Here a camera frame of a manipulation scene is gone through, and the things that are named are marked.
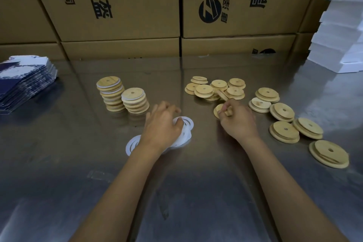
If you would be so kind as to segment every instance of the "forearm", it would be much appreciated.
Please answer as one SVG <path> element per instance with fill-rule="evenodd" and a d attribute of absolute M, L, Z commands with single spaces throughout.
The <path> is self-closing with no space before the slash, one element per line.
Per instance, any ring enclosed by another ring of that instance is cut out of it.
<path fill-rule="evenodd" d="M 141 192 L 156 161 L 154 157 L 142 157 L 144 152 L 138 150 L 135 148 L 71 242 L 126 241 Z"/>
<path fill-rule="evenodd" d="M 260 139 L 240 141 L 285 241 L 348 241 Z"/>

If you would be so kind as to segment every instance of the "hand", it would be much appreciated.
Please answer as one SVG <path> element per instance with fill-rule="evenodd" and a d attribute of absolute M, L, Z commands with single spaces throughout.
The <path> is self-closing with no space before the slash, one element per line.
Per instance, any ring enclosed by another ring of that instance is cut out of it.
<path fill-rule="evenodd" d="M 227 116 L 224 112 L 232 106 L 233 115 Z M 258 138 L 257 126 L 249 107 L 240 105 L 235 99 L 229 99 L 218 112 L 224 130 L 240 143 L 247 139 Z"/>
<path fill-rule="evenodd" d="M 145 127 L 138 146 L 143 146 L 157 158 L 170 147 L 181 134 L 184 125 L 181 118 L 173 124 L 174 112 L 181 112 L 174 104 L 162 101 L 154 105 L 152 112 L 146 114 Z"/>

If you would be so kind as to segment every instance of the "stack of white foam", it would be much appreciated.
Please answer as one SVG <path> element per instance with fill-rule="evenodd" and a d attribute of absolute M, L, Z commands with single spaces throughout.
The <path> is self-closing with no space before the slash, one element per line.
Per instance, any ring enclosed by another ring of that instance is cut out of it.
<path fill-rule="evenodd" d="M 336 73 L 363 71 L 363 0 L 331 0 L 320 22 L 308 60 Z"/>

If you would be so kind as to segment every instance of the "stainless steel table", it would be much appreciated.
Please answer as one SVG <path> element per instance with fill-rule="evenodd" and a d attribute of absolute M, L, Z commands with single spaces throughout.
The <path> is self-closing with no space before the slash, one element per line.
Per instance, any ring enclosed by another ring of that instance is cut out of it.
<path fill-rule="evenodd" d="M 162 155 L 150 173 L 130 241 L 279 241 L 246 153 L 213 115 L 217 103 L 184 92 L 194 75 L 244 79 L 244 104 L 272 87 L 345 148 L 350 166 L 329 168 L 308 152 L 310 139 L 281 143 L 268 133 L 274 119 L 256 113 L 262 138 L 299 185 L 351 241 L 363 240 L 363 73 L 335 74 L 285 54 L 57 66 L 63 74 L 51 88 L 0 116 L 0 242 L 67 241 L 126 162 L 144 115 L 105 109 L 95 84 L 108 75 L 142 87 L 151 104 L 179 105 L 195 123 L 191 142 Z"/>

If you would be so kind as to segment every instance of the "left hand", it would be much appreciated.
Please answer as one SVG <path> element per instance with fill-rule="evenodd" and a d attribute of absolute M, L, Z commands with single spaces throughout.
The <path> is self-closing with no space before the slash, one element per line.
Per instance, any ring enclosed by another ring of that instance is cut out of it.
<path fill-rule="evenodd" d="M 179 118 L 173 124 L 173 114 L 180 113 L 179 107 L 162 101 L 154 105 L 152 112 L 147 112 L 144 131 L 141 134 L 138 146 L 143 146 L 148 152 L 159 157 L 161 153 L 170 147 L 181 134 L 184 122 Z"/>

